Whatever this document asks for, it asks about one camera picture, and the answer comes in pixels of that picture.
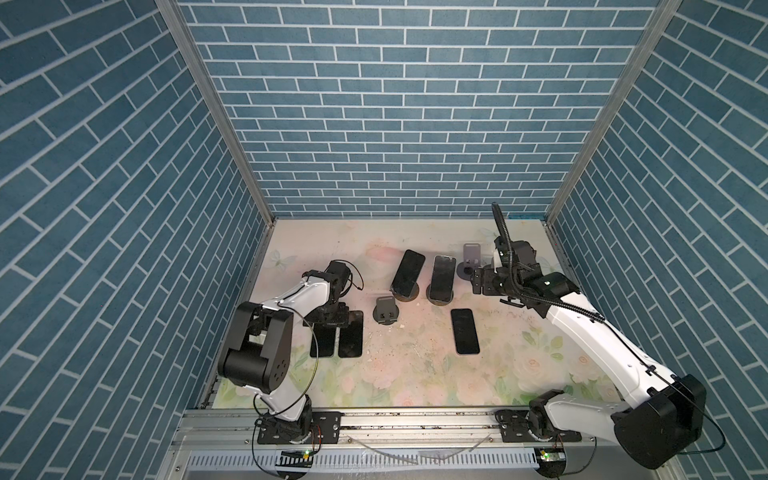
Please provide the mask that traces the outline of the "dark round stand left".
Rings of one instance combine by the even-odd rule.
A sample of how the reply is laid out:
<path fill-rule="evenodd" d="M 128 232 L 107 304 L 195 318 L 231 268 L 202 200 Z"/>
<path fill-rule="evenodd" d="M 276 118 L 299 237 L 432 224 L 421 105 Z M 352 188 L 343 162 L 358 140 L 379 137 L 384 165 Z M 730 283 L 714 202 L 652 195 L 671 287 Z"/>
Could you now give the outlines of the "dark round stand left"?
<path fill-rule="evenodd" d="M 376 299 L 373 319 L 380 325 L 392 325 L 398 321 L 399 307 L 394 296 L 384 296 Z"/>

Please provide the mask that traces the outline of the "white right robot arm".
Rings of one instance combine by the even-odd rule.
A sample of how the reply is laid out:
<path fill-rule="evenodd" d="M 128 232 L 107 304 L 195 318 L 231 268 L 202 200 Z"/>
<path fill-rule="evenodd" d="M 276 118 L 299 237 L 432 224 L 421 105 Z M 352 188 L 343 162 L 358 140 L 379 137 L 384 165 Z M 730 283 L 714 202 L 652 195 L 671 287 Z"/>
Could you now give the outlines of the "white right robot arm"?
<path fill-rule="evenodd" d="M 704 385 L 642 351 L 563 273 L 544 274 L 529 242 L 512 241 L 502 233 L 494 246 L 499 262 L 474 271 L 474 292 L 531 309 L 559 328 L 607 375 L 619 395 L 607 402 L 549 390 L 529 403 L 531 433 L 544 441 L 569 431 L 607 440 L 647 469 L 687 452 L 704 430 Z"/>

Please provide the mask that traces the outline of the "black phone front stand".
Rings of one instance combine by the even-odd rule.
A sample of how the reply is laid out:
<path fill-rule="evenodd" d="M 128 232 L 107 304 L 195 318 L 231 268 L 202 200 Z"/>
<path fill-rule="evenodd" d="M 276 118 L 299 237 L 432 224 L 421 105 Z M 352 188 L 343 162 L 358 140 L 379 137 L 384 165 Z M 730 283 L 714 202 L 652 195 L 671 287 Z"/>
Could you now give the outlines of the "black phone front stand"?
<path fill-rule="evenodd" d="M 311 341 L 310 356 L 312 358 L 332 357 L 336 345 L 336 327 L 315 325 L 314 337 Z"/>

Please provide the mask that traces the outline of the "aluminium corner post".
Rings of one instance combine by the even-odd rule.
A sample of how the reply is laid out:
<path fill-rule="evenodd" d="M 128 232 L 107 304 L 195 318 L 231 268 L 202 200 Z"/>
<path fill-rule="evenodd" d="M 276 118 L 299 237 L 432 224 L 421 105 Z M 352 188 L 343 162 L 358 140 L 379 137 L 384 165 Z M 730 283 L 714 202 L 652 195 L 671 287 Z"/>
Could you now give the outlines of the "aluminium corner post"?
<path fill-rule="evenodd" d="M 564 209 L 568 198 L 589 166 L 608 128 L 627 99 L 643 67 L 649 60 L 681 3 L 681 0 L 661 0 L 657 3 L 637 45 L 633 48 L 620 76 L 609 93 L 606 104 L 597 115 L 592 129 L 585 137 L 581 150 L 574 158 L 570 170 L 565 175 L 562 185 L 547 209 L 544 224 L 548 229 L 554 228 L 554 224 Z"/>
<path fill-rule="evenodd" d="M 196 46 L 192 33 L 177 1 L 157 0 L 156 5 L 176 43 L 182 58 L 207 105 L 212 119 L 232 156 L 257 210 L 268 228 L 275 223 L 275 217 L 254 176 L 253 169 L 239 141 L 232 122 L 220 99 L 214 82 Z"/>

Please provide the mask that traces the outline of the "black phone back middle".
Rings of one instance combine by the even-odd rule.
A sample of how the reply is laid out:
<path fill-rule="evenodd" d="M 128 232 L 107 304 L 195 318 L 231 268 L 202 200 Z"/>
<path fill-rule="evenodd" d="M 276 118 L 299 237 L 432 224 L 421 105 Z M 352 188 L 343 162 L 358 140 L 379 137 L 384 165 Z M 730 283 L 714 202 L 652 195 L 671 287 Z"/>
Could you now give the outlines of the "black phone back middle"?
<path fill-rule="evenodd" d="M 404 252 L 390 286 L 390 291 L 397 300 L 409 302 L 418 296 L 418 279 L 425 260 L 423 254 L 414 250 L 407 249 Z"/>

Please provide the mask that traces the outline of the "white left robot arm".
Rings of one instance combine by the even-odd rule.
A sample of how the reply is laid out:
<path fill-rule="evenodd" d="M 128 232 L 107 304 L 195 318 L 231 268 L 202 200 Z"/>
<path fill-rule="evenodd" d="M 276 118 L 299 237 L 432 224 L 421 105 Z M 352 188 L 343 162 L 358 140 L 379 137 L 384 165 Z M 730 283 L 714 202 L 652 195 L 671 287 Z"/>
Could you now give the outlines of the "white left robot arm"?
<path fill-rule="evenodd" d="M 342 301 L 359 274 L 345 260 L 334 259 L 319 270 L 302 274 L 299 283 L 263 303 L 245 301 L 234 311 L 217 358 L 217 373 L 248 389 L 267 406 L 261 425 L 288 443 L 299 443 L 318 431 L 309 395 L 287 379 L 296 320 L 310 329 L 315 356 L 321 342 L 353 325 L 355 312 Z"/>

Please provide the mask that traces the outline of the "black phone pink case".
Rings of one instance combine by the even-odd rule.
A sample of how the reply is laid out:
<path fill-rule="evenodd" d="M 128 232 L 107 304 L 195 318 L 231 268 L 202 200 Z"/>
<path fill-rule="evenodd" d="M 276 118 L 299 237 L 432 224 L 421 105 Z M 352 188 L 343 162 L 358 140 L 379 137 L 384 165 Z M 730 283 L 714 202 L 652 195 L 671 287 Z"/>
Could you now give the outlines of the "black phone pink case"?
<path fill-rule="evenodd" d="M 451 323 L 457 353 L 460 355 L 479 354 L 480 345 L 472 310 L 452 309 Z"/>

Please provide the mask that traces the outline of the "aluminium corner post right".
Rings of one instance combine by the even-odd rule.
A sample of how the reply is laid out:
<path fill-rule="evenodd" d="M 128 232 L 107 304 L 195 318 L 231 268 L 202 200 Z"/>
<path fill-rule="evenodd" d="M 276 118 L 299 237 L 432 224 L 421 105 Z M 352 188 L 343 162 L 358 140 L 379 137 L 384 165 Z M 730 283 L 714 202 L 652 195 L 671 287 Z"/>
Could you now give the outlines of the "aluminium corner post right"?
<path fill-rule="evenodd" d="M 581 150 L 574 158 L 570 170 L 565 175 L 562 185 L 547 209 L 544 224 L 548 229 L 554 228 L 554 224 L 564 209 L 568 198 L 589 166 L 608 128 L 627 99 L 643 67 L 649 60 L 681 3 L 681 0 L 661 0 L 657 3 L 637 45 L 633 48 L 620 76 L 609 93 L 606 104 L 597 115 L 592 129 L 585 137 Z"/>

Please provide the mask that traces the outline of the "black phone stand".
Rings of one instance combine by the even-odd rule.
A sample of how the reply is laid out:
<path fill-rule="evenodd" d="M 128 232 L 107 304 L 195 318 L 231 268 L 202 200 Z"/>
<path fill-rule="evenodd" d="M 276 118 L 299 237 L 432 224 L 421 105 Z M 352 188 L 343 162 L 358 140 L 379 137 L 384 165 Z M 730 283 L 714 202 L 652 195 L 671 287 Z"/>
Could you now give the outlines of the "black phone stand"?
<path fill-rule="evenodd" d="M 310 356 L 312 358 L 332 357 L 336 345 L 336 327 L 315 325 L 314 337 L 311 341 Z"/>
<path fill-rule="evenodd" d="M 363 351 L 364 315 L 362 311 L 349 312 L 349 324 L 339 330 L 338 356 L 359 358 Z"/>

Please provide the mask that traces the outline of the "black phone back right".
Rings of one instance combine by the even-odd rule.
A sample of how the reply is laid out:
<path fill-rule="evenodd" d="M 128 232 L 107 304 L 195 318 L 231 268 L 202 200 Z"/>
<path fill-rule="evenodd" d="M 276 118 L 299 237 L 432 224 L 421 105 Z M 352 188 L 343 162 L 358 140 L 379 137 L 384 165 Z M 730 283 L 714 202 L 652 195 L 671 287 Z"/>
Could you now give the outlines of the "black phone back right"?
<path fill-rule="evenodd" d="M 427 288 L 427 299 L 434 305 L 445 306 L 452 301 L 455 269 L 455 258 L 435 256 L 431 282 Z"/>

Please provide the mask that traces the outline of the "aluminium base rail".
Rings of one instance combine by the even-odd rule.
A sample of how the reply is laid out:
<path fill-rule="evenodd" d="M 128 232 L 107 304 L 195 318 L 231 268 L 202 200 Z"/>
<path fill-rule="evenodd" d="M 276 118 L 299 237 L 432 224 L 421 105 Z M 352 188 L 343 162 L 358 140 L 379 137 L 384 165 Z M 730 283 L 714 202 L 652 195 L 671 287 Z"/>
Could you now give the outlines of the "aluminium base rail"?
<path fill-rule="evenodd" d="M 189 410 L 161 479 L 681 479 L 679 461 L 645 469 L 616 444 L 583 434 L 535 440 L 521 409 L 319 410 L 318 431 L 280 444 L 252 411 Z"/>

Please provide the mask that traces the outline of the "aluminium corner post left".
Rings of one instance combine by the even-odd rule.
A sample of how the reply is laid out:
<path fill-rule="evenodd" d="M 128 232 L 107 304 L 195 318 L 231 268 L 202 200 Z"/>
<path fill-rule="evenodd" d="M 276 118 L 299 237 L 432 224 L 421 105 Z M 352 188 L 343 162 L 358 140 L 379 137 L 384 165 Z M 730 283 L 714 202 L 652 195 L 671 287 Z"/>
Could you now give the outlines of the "aluminium corner post left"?
<path fill-rule="evenodd" d="M 182 58 L 207 105 L 212 119 L 232 156 L 257 210 L 268 228 L 275 223 L 275 217 L 254 176 L 253 169 L 239 141 L 232 122 L 220 99 L 214 82 L 196 46 L 192 33 L 177 1 L 157 0 L 156 5 L 176 43 Z"/>

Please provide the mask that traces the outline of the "grey metal phone stand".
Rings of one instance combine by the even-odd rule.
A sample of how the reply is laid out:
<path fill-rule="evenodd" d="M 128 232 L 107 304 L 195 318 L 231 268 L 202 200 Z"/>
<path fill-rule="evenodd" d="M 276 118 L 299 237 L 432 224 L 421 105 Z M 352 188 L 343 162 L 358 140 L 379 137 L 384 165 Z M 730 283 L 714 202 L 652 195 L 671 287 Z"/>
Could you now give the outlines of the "grey metal phone stand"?
<path fill-rule="evenodd" d="M 481 266 L 482 247 L 480 243 L 465 243 L 462 249 L 462 260 L 457 265 L 457 276 L 465 281 L 470 281 L 474 271 Z"/>

